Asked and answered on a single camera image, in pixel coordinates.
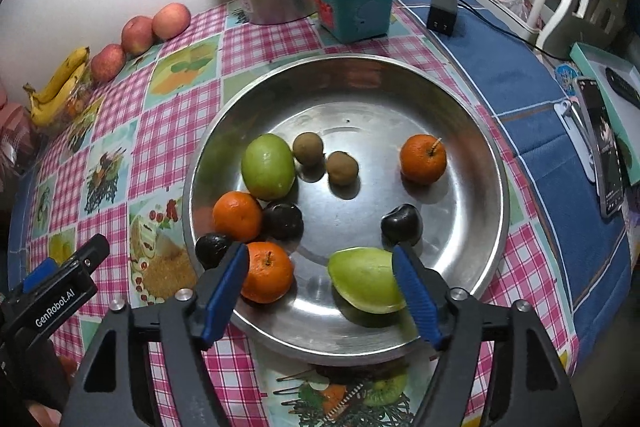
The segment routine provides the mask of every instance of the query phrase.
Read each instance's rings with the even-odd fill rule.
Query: human hand
[[[69,384],[71,384],[73,376],[78,369],[76,361],[69,357],[65,357],[64,355],[60,355],[58,360],[60,360]],[[38,422],[41,427],[59,427],[62,415],[58,411],[50,409],[49,407],[44,407],[43,404],[34,401],[26,402],[26,406],[27,409],[29,409],[31,416],[35,418],[36,422]]]

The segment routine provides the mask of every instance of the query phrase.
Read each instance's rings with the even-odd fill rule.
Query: banana bunch
[[[89,48],[73,50],[59,65],[45,88],[36,92],[30,84],[24,84],[24,89],[31,102],[31,120],[38,127],[51,124],[73,92],[76,84],[82,78],[87,68]]]

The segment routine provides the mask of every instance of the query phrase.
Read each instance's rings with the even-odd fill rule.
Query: black power adapter
[[[456,24],[457,16],[457,0],[431,0],[427,28],[450,37],[453,34],[453,26]]]

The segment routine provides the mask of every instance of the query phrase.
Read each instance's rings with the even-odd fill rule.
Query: black plum
[[[287,241],[302,235],[302,212],[293,203],[272,201],[262,213],[264,231],[275,239]]]
[[[196,257],[205,270],[220,264],[233,239],[223,233],[206,233],[196,243]]]
[[[412,204],[396,206],[382,217],[380,229],[383,235],[394,245],[408,241],[415,245],[422,237],[422,218]]]

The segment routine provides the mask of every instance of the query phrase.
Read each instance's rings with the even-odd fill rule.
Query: stainless steel plate
[[[401,203],[422,214],[417,245],[425,266],[450,286],[479,296],[494,275],[508,228],[504,168],[484,123],[455,94],[425,73],[371,55],[305,58],[259,78],[217,115],[186,179],[184,235],[196,270],[198,237],[210,232],[210,211],[228,190],[244,189],[240,160],[258,135],[289,144],[301,132],[322,136],[324,151],[344,150],[360,163],[356,187],[335,190],[324,171],[300,173],[288,199],[300,207],[305,232],[286,244],[296,282],[272,305],[239,299],[233,322],[286,355],[326,365],[399,357],[417,333],[404,310],[370,315],[333,289],[329,256],[348,247],[382,247],[380,218]],[[398,153],[411,135],[442,137],[446,174],[429,188],[401,178]]]

